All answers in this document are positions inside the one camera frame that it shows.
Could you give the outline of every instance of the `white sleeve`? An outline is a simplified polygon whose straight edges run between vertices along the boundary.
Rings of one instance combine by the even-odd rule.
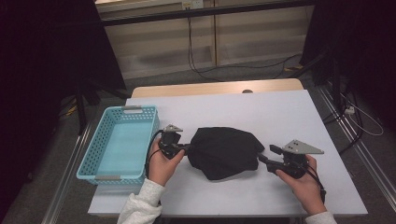
[[[330,212],[323,212],[312,217],[307,217],[305,219],[307,224],[336,224],[334,216]]]
[[[123,206],[118,224],[149,224],[161,214],[158,205],[165,188],[151,180],[145,179],[139,194],[130,194]]]

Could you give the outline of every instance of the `floor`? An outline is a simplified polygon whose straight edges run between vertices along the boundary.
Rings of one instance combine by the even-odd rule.
[[[268,68],[253,69],[249,66],[271,65],[281,62],[280,60],[270,60],[265,62],[244,63],[246,67],[241,68],[223,68],[212,72],[205,73],[205,77],[216,78],[222,81],[236,80],[254,80],[269,79],[272,77],[287,77],[290,72],[283,71],[283,67],[293,67],[297,65],[298,58],[292,58],[285,63]],[[327,104],[330,97],[326,90],[328,86],[316,86],[312,82],[312,74],[306,74],[300,77],[304,88],[309,91],[317,110],[324,121],[331,121],[334,115],[331,115],[331,105]],[[170,85],[184,83],[211,82],[213,80],[203,78],[192,72],[177,72],[156,77],[134,78],[126,80],[128,93],[132,92],[135,87]],[[99,105],[86,105],[85,109],[89,119],[93,123],[100,118],[100,111],[110,105],[123,105],[125,102],[118,98],[108,95],[106,92],[99,92],[102,102]],[[359,107],[368,115],[375,116],[375,113],[369,105],[364,103],[357,94]],[[368,117],[362,116],[364,127],[370,132],[378,133],[380,130],[377,125]],[[342,150],[349,145],[350,140],[346,133],[352,132],[349,128],[343,128],[343,123],[352,123],[350,118],[345,117],[326,124],[326,128],[334,141],[338,150]],[[63,180],[64,171],[70,162],[76,148],[76,142],[87,141],[80,139],[78,133],[78,116],[74,113],[70,116],[60,116],[59,124],[51,141],[48,143],[47,152],[43,155],[40,165],[33,171],[33,181],[26,183],[12,204],[3,223],[116,223],[117,219],[102,218],[87,215],[88,207],[91,203],[91,196],[95,187],[86,185],[85,182],[77,181],[73,175],[70,184],[65,191],[67,195],[77,195],[78,197],[64,197],[60,200],[59,207],[49,213],[50,204],[53,205],[54,194],[59,191],[58,185]],[[378,168],[370,168],[365,157],[373,157],[377,162]],[[384,127],[384,133],[380,136],[364,133],[361,140],[354,147],[351,147],[342,155],[342,160],[351,174],[351,178],[363,199],[364,204],[369,212],[362,217],[338,217],[338,223],[396,223],[396,208],[394,198],[389,197],[394,192],[394,183],[396,183],[396,132]],[[376,176],[384,176],[387,180],[384,184],[383,179]],[[180,220],[173,220],[173,223],[179,223]],[[227,223],[235,223],[235,220],[228,220]],[[236,223],[264,223],[263,219],[256,220],[236,220]]]

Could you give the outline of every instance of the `blue plastic basket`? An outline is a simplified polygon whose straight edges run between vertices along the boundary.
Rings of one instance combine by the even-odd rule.
[[[94,185],[141,186],[149,141],[159,126],[155,105],[107,108],[78,168],[77,178]]]

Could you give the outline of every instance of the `black cloth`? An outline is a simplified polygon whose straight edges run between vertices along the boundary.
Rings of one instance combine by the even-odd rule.
[[[257,170],[257,153],[264,146],[252,134],[234,128],[200,128],[191,139],[188,158],[209,180]]]

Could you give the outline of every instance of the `electrical wire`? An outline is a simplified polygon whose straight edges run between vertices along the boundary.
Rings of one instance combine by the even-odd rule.
[[[64,103],[63,105],[60,106],[61,109],[64,109],[65,107],[67,107],[70,103],[72,103],[72,101],[76,100],[76,97],[72,97],[70,98],[70,100],[68,100],[66,103]]]
[[[157,151],[153,152],[151,154],[151,156],[149,155],[150,151],[151,151],[151,146],[152,143],[154,142],[155,137],[159,134],[159,133],[163,133],[163,130],[159,130],[157,131],[154,135],[152,135],[149,144],[148,144],[148,151],[146,153],[146,164],[145,164],[145,169],[146,169],[146,178],[149,178],[149,160],[151,159],[152,155],[154,155],[154,153],[156,153]]]
[[[355,123],[356,126],[358,126],[362,131],[364,131],[364,132],[366,132],[366,133],[368,133],[368,134],[370,134],[370,135],[373,135],[373,136],[380,136],[380,135],[382,135],[382,134],[384,133],[384,129],[382,128],[382,126],[381,126],[375,119],[373,119],[373,117],[371,117],[369,114],[367,114],[366,112],[364,112],[364,111],[363,111],[362,109],[360,109],[358,106],[352,104],[352,103],[349,101],[349,99],[347,99],[343,94],[341,94],[341,96],[342,96],[344,99],[346,99],[347,102],[348,102],[350,105],[352,105],[352,106],[355,107],[358,111],[360,111],[360,112],[363,113],[365,116],[367,116],[369,119],[371,119],[371,120],[380,128],[381,132],[380,132],[380,133],[371,133],[371,132],[365,130],[365,129],[362,127],[361,123],[358,123],[357,121],[355,121],[355,120],[350,116],[350,114],[349,114],[349,118],[351,119],[351,121],[352,121],[353,123]]]
[[[353,96],[353,100],[355,102],[355,104],[358,104],[358,101],[356,100],[356,96],[355,94],[352,92],[352,96]],[[357,111],[357,113],[355,113],[356,119],[358,120],[358,123],[361,125],[361,127],[363,126],[362,120],[361,120],[361,113],[359,112],[359,110]],[[350,148],[352,148],[360,139],[361,136],[363,135],[363,131],[361,129],[358,129],[356,136],[352,139],[352,141],[349,143],[348,146],[346,146],[345,148],[341,149],[338,154],[341,156],[343,155],[347,150],[349,150]]]
[[[257,69],[260,69],[260,68],[274,67],[274,66],[283,64],[283,65],[282,65],[282,70],[279,72],[279,74],[277,74],[276,76],[274,76],[274,77],[271,78],[271,79],[275,79],[275,78],[279,77],[280,75],[282,75],[283,70],[285,69],[285,63],[286,63],[288,60],[290,60],[290,59],[292,59],[292,58],[294,58],[294,57],[297,57],[297,56],[301,56],[301,55],[302,55],[301,53],[294,54],[294,55],[292,55],[292,56],[289,56],[289,57],[286,58],[285,60],[282,60],[281,62],[274,63],[274,64],[269,64],[269,65],[263,65],[263,66],[227,65],[227,66],[218,66],[218,67],[209,68],[209,69],[206,69],[206,70],[199,71],[199,70],[195,67],[195,63],[194,63],[194,59],[193,59],[193,54],[192,54],[192,38],[191,38],[192,28],[191,28],[191,18],[188,18],[188,23],[189,23],[189,55],[188,55],[189,66],[190,66],[191,71],[197,73],[200,77],[203,77],[203,78],[205,78],[205,79],[211,79],[211,80],[215,80],[215,81],[218,81],[218,82],[223,82],[223,80],[219,80],[219,79],[216,79],[216,78],[205,77],[205,76],[203,76],[203,73],[211,72],[211,71],[214,71],[214,70],[217,70],[217,69],[222,69],[222,68],[253,68],[253,69],[257,68]]]
[[[341,117],[343,117],[343,115],[344,115],[344,112],[341,112],[339,115],[337,115],[335,118],[333,118],[333,119],[331,119],[331,120],[328,120],[328,121],[324,121],[323,120],[323,123],[326,125],[326,124],[330,124],[330,123],[332,123],[332,122],[335,122],[336,120],[339,120]]]
[[[326,190],[324,189],[322,183],[320,182],[318,173],[315,171],[315,169],[312,168],[312,166],[310,166],[310,165],[308,164],[308,167],[311,168],[312,171],[315,173],[315,174],[313,174],[311,171],[309,171],[308,169],[306,169],[305,167],[303,167],[302,165],[300,165],[298,162],[292,161],[292,163],[293,163],[294,165],[296,165],[298,168],[303,169],[307,174],[309,174],[309,175],[318,183],[319,188],[320,188],[320,198],[321,198],[321,200],[322,200],[323,203],[324,203],[324,202],[325,202]]]
[[[76,106],[73,106],[73,107],[70,108],[67,112],[58,115],[58,117],[60,118],[60,117],[66,116],[66,115],[67,115],[67,116],[70,116],[70,115],[72,115],[72,114],[73,114],[74,112],[76,112],[76,111],[78,111],[77,107],[76,107]]]

